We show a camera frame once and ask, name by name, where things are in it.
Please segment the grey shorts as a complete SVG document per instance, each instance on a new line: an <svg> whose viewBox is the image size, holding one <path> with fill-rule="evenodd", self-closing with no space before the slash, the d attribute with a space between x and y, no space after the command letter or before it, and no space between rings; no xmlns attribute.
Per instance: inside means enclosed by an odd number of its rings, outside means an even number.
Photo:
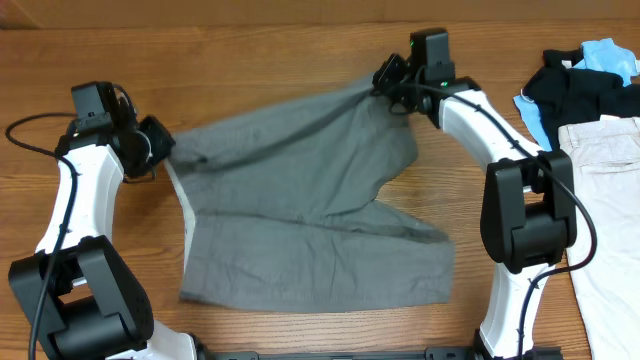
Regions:
<svg viewBox="0 0 640 360"><path fill-rule="evenodd" d="M378 200L418 150L408 119L368 79L175 140L183 299L307 313L449 300L453 242Z"/></svg>

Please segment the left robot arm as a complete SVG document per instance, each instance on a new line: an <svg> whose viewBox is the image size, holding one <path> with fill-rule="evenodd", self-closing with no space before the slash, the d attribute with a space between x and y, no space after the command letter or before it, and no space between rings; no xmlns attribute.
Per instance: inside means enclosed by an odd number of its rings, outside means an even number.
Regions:
<svg viewBox="0 0 640 360"><path fill-rule="evenodd" d="M8 279L31 325L28 355L50 359L207 359L192 334L153 317L150 300L112 244L122 183L154 172L175 142L154 117L73 120L51 155L60 182L35 253Z"/></svg>

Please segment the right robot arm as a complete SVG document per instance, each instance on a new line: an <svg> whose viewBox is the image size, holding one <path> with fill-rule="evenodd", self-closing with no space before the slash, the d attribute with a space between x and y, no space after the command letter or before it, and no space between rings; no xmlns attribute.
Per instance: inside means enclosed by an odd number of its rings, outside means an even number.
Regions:
<svg viewBox="0 0 640 360"><path fill-rule="evenodd" d="M393 53L375 72L373 92L429 117L456 139L485 173L480 233L494 261L487 313L469 349L435 348L430 359L560 359L533 342L533 324L553 270L576 238L571 162L519 134L469 77L429 84L425 68Z"/></svg>

